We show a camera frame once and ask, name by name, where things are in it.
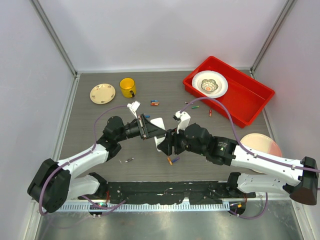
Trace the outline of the white remote control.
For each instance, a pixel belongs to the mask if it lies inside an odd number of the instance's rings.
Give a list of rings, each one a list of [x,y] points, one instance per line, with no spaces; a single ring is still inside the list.
[[[153,138],[154,138],[156,150],[158,152],[161,152],[158,146],[165,140],[165,137],[166,137],[166,128],[165,128],[164,121],[161,117],[158,117],[158,118],[151,119],[150,123],[155,127]]]

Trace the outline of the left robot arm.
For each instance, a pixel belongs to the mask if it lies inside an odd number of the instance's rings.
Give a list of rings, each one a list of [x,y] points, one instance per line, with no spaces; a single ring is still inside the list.
[[[166,133],[161,117],[149,119],[140,114],[127,124],[119,116],[108,119],[102,136],[90,148],[66,159],[42,162],[27,194],[48,213],[57,211],[65,201],[81,195],[100,200],[107,192],[107,182],[96,173],[79,177],[90,168],[114,158],[121,150],[121,141],[141,137],[143,140],[162,138]]]

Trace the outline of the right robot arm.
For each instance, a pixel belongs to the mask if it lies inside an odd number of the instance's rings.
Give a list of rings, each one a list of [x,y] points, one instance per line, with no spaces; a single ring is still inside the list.
[[[226,193],[233,198],[242,193],[266,192],[288,195],[292,200],[315,206],[318,195],[319,169],[311,157],[289,159],[270,155],[237,141],[211,135],[193,123],[184,130],[177,128],[154,138],[156,147],[167,156],[187,151],[204,156],[215,165],[240,167],[261,172],[253,177],[239,173],[231,176]]]

